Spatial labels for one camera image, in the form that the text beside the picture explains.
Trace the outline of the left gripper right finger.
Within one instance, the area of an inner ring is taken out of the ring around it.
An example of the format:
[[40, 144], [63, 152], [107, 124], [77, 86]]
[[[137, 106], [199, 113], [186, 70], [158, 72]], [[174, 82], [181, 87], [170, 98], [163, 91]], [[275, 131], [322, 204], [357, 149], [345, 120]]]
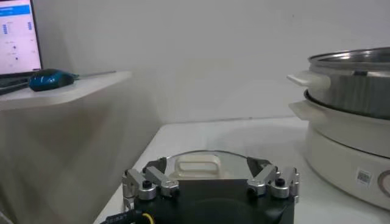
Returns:
[[280, 170], [268, 160], [247, 158], [252, 178], [247, 180], [247, 188], [256, 197], [270, 195], [277, 200], [299, 202], [300, 173], [295, 167]]

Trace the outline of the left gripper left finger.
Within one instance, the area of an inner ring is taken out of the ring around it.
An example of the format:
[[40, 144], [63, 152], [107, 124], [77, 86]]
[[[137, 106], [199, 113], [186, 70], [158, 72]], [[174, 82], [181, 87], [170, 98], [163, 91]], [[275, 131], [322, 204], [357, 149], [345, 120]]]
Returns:
[[180, 191], [179, 182], [165, 175], [168, 159], [149, 161], [141, 172], [127, 169], [122, 175], [124, 210], [131, 210], [135, 200], [152, 201], [158, 196], [174, 198]]

